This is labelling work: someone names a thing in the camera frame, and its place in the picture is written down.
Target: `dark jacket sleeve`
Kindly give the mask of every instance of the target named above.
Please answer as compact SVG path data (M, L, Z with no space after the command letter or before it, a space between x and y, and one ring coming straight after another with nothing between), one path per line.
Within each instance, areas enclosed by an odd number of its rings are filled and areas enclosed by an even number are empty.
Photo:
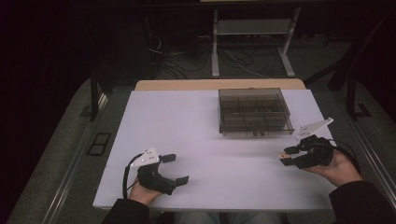
M355 181L340 186L330 194L337 224L396 223L396 215L375 186Z
M133 200L118 199L102 223L146 224L149 223L149 208Z

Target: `transparent storage container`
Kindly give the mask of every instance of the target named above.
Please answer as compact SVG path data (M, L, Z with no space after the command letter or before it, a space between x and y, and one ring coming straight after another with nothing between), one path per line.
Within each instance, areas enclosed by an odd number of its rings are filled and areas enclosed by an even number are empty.
M224 136L292 134L290 112L277 88L219 90L219 132Z

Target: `jeans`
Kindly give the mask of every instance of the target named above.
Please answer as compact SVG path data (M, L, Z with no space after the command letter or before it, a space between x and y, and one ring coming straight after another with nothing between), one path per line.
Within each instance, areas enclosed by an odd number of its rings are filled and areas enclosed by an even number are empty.
M281 224L278 213L228 213L230 224ZM180 212L175 213L174 224L220 224L219 213Z

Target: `human hand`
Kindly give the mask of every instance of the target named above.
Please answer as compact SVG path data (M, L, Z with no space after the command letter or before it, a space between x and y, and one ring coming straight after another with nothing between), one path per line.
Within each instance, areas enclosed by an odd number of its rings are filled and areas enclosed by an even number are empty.
M348 182L363 180L347 156L336 149L333 151L332 162L328 166L313 166L304 170L322 175L336 187Z
M137 178L134 180L134 182L136 183L132 186L131 193L128 197L131 200L149 206L158 196L162 195L162 193L156 190L146 189L145 187L141 186Z

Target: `white table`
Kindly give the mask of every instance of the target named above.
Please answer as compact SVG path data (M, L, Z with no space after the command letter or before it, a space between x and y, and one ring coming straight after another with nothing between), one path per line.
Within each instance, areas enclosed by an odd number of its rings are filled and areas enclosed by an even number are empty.
M301 125L323 120L308 90L282 90L296 129L293 135L235 139L219 133L218 91L133 91L93 206L110 208L122 197L124 167L155 146L177 160L160 165L164 177L190 176L172 196L156 199L164 211L306 211L332 209L326 179L285 167L278 154L297 145ZM332 138L324 128L318 136ZM136 176L130 172L129 181Z

